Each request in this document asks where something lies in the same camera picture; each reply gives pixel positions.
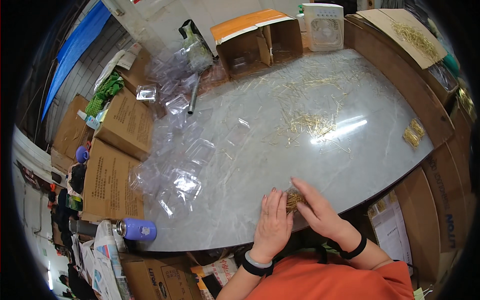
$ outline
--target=woman's left hand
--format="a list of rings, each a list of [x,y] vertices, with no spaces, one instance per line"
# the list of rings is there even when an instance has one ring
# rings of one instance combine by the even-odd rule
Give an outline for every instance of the woman's left hand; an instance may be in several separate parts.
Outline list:
[[[250,257],[261,264],[269,263],[287,244],[292,227],[293,214],[287,215],[287,193],[273,188],[262,199]]]

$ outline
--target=green checkered cloth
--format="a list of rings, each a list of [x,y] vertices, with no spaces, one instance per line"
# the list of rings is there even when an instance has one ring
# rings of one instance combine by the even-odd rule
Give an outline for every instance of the green checkered cloth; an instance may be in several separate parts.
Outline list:
[[[96,94],[85,108],[85,113],[89,116],[96,117],[99,111],[103,109],[105,102],[113,97],[124,86],[123,79],[117,72],[113,71],[112,74],[110,74],[110,76],[98,87]]]

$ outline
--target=orange shirt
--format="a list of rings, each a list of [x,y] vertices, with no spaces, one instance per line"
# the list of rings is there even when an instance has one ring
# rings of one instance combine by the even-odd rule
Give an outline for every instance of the orange shirt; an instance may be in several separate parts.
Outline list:
[[[393,262],[375,271],[318,264],[316,253],[299,253],[275,265],[246,300],[414,299],[407,264]]]

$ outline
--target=spray bottle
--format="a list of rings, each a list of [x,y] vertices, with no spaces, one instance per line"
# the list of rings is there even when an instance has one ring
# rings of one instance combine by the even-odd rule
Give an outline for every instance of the spray bottle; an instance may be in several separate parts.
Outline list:
[[[301,32],[306,32],[307,31],[307,28],[305,27],[305,19],[303,18],[303,9],[302,9],[302,6],[299,5],[299,14],[296,15],[298,21],[299,21],[299,25],[300,25],[300,31]]]
[[[77,111],[77,115],[78,115],[80,118],[82,118],[82,120],[85,121],[85,123],[87,124],[88,127],[93,128],[94,130],[97,130],[98,127],[100,126],[100,122],[97,121],[97,119],[95,119],[95,118],[92,117],[92,116],[87,115],[86,113],[84,113],[84,112],[81,111],[81,110],[78,110],[78,111]]]

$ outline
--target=white portable fan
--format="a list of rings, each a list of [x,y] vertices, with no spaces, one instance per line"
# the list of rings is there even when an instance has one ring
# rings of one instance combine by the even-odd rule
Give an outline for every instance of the white portable fan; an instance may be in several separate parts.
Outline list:
[[[325,3],[302,4],[311,51],[343,48],[343,6]]]

